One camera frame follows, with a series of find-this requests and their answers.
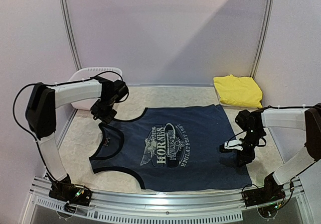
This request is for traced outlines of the navy blue tank top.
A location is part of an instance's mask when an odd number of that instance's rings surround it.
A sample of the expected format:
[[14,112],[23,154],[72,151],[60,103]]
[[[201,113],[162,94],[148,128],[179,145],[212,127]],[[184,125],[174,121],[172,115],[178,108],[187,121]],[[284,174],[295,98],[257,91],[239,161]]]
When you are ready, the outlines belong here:
[[123,172],[141,189],[159,192],[228,190],[251,183],[235,153],[219,152],[234,138],[220,105],[146,108],[137,118],[99,128],[102,141],[89,159],[94,173]]

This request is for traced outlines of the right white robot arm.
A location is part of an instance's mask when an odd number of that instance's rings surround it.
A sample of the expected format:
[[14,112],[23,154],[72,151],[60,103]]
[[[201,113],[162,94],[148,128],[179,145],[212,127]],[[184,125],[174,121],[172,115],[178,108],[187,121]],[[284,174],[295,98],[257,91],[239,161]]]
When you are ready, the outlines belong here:
[[270,202],[282,186],[320,161],[320,104],[314,106],[268,106],[255,111],[242,110],[236,124],[245,132],[238,141],[239,152],[253,150],[266,130],[272,134],[284,164],[266,177],[259,197]]

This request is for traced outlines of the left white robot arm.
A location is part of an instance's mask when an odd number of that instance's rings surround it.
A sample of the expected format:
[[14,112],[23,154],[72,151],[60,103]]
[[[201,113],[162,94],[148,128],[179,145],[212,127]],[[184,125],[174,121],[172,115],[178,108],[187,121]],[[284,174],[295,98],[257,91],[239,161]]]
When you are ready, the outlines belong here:
[[108,124],[117,112],[113,106],[125,101],[129,89],[122,79],[111,81],[99,75],[57,84],[31,83],[33,88],[25,111],[30,134],[37,145],[51,182],[58,183],[55,193],[64,201],[70,201],[75,193],[73,187],[63,182],[68,174],[62,164],[56,143],[56,109],[66,104],[95,99],[90,108],[94,120]]

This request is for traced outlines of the white plastic laundry basket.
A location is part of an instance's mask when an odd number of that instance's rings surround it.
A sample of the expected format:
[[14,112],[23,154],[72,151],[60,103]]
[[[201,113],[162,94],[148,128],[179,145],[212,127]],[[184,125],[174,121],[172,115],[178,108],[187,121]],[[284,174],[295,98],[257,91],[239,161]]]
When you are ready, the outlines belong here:
[[[99,74],[99,77],[105,78],[112,82],[116,80],[121,80],[123,76],[122,70],[116,67],[87,67],[75,72],[69,81],[77,81],[81,82],[85,79],[89,79],[90,77],[96,76]],[[98,85],[92,84],[92,82],[85,82],[84,84],[77,83],[77,88],[74,92],[78,97],[87,97],[85,99],[79,99],[79,101],[72,102],[71,105],[75,109],[87,110],[89,111],[94,103],[98,100],[100,95],[93,94],[93,91],[98,89]]]

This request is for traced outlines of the folded yellow shirt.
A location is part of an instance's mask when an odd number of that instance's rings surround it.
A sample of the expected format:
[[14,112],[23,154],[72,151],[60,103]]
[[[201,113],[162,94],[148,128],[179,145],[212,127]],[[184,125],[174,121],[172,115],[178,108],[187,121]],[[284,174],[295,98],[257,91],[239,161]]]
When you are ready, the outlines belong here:
[[235,77],[230,74],[214,77],[213,82],[221,104],[262,108],[263,92],[252,77]]

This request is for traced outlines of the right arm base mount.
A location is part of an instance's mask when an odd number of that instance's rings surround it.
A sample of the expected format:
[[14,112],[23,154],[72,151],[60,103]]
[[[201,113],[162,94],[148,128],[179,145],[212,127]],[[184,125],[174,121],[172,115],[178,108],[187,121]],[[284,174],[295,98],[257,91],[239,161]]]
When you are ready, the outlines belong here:
[[268,202],[277,202],[279,199],[282,199],[280,204],[276,204],[274,209],[279,210],[283,208],[292,198],[294,192],[294,183],[290,180],[289,191],[290,197],[285,200],[286,195],[283,189],[284,185],[279,185],[273,178],[265,178],[264,186],[257,187],[255,189],[244,190],[245,187],[241,190],[242,199],[245,202],[245,206],[254,206],[260,205]]

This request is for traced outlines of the aluminium front rail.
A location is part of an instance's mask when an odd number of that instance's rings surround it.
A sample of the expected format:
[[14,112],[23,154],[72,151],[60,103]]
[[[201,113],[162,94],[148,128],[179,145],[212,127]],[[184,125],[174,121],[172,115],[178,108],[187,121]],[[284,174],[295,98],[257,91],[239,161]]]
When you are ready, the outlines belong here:
[[64,202],[49,197],[50,182],[36,177],[23,223],[313,223],[299,180],[277,202],[246,206],[244,190],[198,194],[132,194],[93,190],[89,206],[64,211]]

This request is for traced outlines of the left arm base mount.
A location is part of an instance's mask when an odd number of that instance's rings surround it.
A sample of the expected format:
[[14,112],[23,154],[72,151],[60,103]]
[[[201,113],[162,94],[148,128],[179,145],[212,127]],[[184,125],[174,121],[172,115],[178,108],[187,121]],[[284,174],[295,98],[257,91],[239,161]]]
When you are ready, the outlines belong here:
[[76,185],[67,182],[52,182],[49,197],[68,202],[69,204],[89,206],[92,191],[83,185]]

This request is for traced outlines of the right aluminium frame post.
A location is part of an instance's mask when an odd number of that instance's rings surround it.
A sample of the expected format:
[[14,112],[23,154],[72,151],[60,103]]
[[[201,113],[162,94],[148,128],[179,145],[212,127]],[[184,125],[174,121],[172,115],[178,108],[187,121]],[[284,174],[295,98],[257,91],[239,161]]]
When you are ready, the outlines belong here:
[[259,35],[259,41],[258,41],[258,45],[254,56],[254,61],[250,71],[250,77],[252,77],[253,79],[257,74],[260,59],[263,53],[264,44],[265,44],[265,40],[268,32],[268,26],[271,18],[272,7],[273,7],[273,0],[266,0],[262,24],[261,24],[261,30]]

